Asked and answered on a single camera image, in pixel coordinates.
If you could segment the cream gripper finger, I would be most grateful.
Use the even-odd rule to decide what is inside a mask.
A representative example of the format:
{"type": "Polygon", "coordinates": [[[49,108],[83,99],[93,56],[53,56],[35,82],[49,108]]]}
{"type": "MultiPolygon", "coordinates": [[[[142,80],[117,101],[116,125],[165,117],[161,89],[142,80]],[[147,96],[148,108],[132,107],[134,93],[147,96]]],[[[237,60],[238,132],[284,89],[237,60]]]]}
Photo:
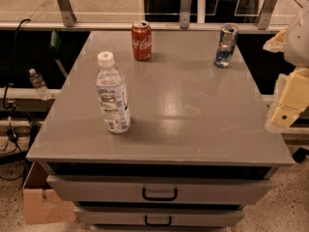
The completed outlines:
{"type": "Polygon", "coordinates": [[[282,29],[281,31],[279,31],[274,37],[266,41],[263,46],[263,50],[273,53],[283,52],[286,33],[287,29],[282,29]]]}
{"type": "Polygon", "coordinates": [[[280,73],[265,122],[271,133],[286,131],[309,106],[309,69],[297,67],[289,75],[280,73]]]}

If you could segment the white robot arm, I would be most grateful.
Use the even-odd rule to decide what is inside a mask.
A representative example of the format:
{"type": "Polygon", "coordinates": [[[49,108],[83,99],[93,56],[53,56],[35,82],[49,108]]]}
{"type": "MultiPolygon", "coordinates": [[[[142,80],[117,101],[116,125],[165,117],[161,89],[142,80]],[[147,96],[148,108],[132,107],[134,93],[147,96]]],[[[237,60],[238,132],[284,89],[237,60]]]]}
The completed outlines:
{"type": "Polygon", "coordinates": [[[279,74],[265,122],[267,131],[282,133],[309,107],[309,4],[287,28],[268,40],[263,49],[282,52],[284,60],[295,66],[291,73],[279,74]]]}

